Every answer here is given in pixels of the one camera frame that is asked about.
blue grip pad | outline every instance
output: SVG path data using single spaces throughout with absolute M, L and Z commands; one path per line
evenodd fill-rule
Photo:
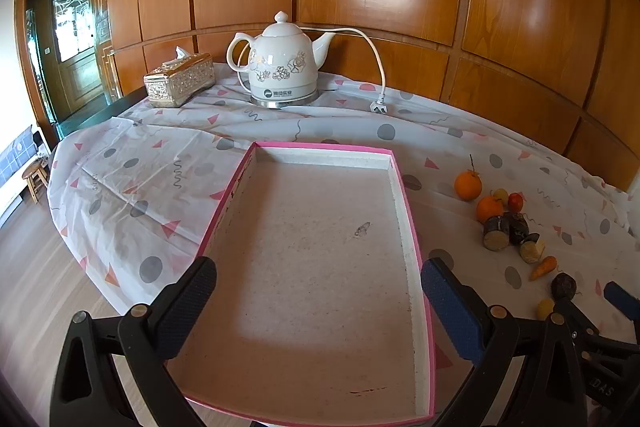
M 470 360 L 477 366 L 484 353 L 482 328 L 465 306 L 462 296 L 431 261 L 424 263 L 420 281 L 422 291 L 438 314 L 460 358 Z
M 630 321 L 640 320 L 640 301 L 613 281 L 604 286 L 604 298 Z

white ceramic teapot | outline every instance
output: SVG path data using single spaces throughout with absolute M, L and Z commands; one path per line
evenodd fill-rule
M 226 50 L 226 63 L 249 75 L 252 102 L 257 105 L 283 107 L 311 102 L 318 97 L 318 70 L 335 33 L 324 33 L 312 42 L 298 26 L 287 22 L 286 13 L 278 12 L 274 19 L 275 24 L 256 38 L 236 33 Z M 251 47 L 246 66 L 233 61 L 233 50 L 240 41 L 248 41 Z

teapot lid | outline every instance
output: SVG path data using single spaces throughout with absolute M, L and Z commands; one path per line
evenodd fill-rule
M 274 17 L 275 24 L 267 26 L 262 32 L 264 37 L 288 37 L 291 35 L 299 35 L 302 30 L 298 28 L 293 22 L 287 22 L 289 16 L 284 12 L 276 13 Z

kettle base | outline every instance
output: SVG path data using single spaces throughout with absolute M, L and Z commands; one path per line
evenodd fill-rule
M 318 96 L 320 96 L 320 93 L 317 89 L 303 98 L 298 98 L 297 100 L 265 100 L 263 98 L 255 98 L 251 95 L 251 103 L 258 107 L 265 107 L 267 109 L 282 109 L 289 105 L 306 105 L 307 103 L 313 102 L 318 98 Z

wooden stool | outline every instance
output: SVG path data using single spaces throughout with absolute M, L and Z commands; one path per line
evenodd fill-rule
M 44 169 L 42 158 L 36 158 L 31 164 L 22 172 L 22 179 L 27 181 L 31 198 L 34 203 L 38 203 L 38 182 L 41 182 L 45 187 L 49 187 L 47 182 L 47 171 Z

